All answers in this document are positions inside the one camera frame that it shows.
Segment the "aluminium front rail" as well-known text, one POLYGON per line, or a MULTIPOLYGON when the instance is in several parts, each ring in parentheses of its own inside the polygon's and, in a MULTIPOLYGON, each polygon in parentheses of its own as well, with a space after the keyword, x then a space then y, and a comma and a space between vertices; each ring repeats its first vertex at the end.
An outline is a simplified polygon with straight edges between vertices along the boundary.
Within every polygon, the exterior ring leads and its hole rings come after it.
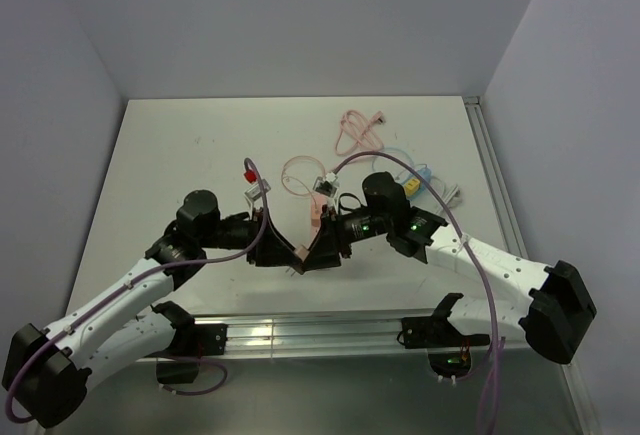
POLYGON ((484 305, 458 301, 450 309, 348 311, 274 315, 192 315, 172 302, 131 317, 105 314, 74 327, 74 313, 41 330, 45 342, 63 352, 77 368, 107 363, 128 365, 167 349, 181 328, 195 323, 228 325, 226 359, 305 358, 406 353, 397 341, 401 319, 435 316, 465 335, 487 334, 484 305))

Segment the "yellow charger plug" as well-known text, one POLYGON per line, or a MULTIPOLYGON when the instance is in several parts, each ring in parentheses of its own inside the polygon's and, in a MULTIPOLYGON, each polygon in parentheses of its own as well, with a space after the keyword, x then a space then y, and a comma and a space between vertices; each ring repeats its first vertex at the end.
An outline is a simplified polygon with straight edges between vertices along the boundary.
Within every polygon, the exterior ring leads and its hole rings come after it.
POLYGON ((404 185, 405 195, 413 197, 421 188, 421 183, 417 179, 408 180, 404 185))

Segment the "teal power strip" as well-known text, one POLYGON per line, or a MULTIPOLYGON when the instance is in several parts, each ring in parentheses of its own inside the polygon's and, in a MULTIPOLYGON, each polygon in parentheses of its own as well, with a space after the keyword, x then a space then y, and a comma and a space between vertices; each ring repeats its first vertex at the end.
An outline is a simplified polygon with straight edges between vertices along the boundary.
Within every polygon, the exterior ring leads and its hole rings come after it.
POLYGON ((432 171, 426 164, 420 164, 414 168, 418 173, 417 176, 410 175, 403 183, 405 196, 408 200, 416 198, 421 194, 432 178, 432 171))

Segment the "aluminium side rail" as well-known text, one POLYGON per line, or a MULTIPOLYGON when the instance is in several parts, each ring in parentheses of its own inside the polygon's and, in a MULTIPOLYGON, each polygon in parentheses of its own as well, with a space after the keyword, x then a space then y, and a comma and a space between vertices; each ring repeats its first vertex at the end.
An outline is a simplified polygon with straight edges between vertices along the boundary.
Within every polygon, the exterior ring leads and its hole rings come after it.
POLYGON ((464 97, 463 104, 478 147, 507 250, 516 256, 528 258, 528 251, 483 116, 481 99, 464 97))

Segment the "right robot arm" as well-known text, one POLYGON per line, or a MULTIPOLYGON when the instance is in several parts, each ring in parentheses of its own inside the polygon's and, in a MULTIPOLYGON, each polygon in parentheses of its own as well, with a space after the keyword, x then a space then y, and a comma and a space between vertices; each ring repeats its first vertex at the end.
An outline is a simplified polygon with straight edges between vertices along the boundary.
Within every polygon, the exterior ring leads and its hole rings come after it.
POLYGON ((338 267, 351 256, 354 243, 384 236, 407 258, 486 280, 494 299, 449 293, 430 315, 403 318, 398 341, 405 348, 468 348, 504 338, 525 341, 557 364, 573 360, 597 314, 573 265, 533 262, 459 234, 443 218, 411 205, 387 172, 367 176, 362 191, 364 205, 351 212, 323 207, 300 272, 338 267))

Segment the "pink power strip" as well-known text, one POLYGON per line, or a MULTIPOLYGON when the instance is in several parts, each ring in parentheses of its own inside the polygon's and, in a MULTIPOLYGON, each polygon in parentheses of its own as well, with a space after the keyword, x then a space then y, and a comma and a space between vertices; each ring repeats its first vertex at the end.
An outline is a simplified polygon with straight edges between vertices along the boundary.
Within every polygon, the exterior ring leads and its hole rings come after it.
POLYGON ((310 203, 310 241, 313 241, 321 228, 323 207, 327 203, 327 197, 317 192, 311 194, 310 203))

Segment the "light blue charger plug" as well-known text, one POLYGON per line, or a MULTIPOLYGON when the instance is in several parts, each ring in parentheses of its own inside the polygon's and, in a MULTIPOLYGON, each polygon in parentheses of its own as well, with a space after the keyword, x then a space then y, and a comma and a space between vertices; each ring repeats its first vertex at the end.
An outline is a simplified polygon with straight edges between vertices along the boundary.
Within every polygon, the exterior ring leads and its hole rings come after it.
POLYGON ((432 171, 426 164, 421 164, 415 167, 415 171, 429 183, 432 178, 432 171))

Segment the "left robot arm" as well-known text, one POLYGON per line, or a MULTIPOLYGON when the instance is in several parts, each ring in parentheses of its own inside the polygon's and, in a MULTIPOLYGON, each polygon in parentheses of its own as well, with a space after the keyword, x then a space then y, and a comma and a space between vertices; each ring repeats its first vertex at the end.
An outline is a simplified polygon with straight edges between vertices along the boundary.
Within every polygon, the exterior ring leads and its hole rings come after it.
POLYGON ((194 317, 164 298, 210 264, 209 248, 225 250, 223 262, 302 263, 273 228, 268 207, 222 217, 212 192, 189 193, 164 234, 121 279, 46 328, 27 324, 14 334, 2 378, 6 417, 51 428, 91 388, 133 362, 154 354, 191 357, 198 345, 194 317))

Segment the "brown pink charger plug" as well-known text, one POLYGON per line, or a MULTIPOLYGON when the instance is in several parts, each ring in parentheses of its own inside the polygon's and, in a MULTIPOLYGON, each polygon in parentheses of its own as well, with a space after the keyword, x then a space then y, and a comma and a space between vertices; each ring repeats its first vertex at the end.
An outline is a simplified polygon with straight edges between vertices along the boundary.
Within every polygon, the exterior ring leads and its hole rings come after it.
POLYGON ((289 263, 289 273, 291 275, 302 275, 305 273, 304 262, 309 255, 309 250, 304 245, 299 245, 293 251, 293 258, 289 263))

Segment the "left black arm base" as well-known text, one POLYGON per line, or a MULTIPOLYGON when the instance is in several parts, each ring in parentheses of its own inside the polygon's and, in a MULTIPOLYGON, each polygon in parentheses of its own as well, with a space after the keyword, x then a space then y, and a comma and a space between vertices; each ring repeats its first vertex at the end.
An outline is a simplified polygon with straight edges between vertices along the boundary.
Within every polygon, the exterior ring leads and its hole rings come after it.
POLYGON ((169 347, 158 353, 157 382, 166 388, 194 383, 205 360, 225 354, 227 334, 228 325, 221 322, 179 329, 169 347))

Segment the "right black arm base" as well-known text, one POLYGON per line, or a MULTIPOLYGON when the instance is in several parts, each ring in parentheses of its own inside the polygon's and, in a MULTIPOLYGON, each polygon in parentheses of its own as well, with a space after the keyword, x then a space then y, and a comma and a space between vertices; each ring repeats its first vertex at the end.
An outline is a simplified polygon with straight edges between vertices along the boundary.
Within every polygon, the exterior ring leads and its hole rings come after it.
POLYGON ((396 341, 406 350, 425 349, 432 371, 448 379, 471 372, 472 348, 491 347, 489 335, 465 335, 448 320, 435 316, 402 318, 396 341))

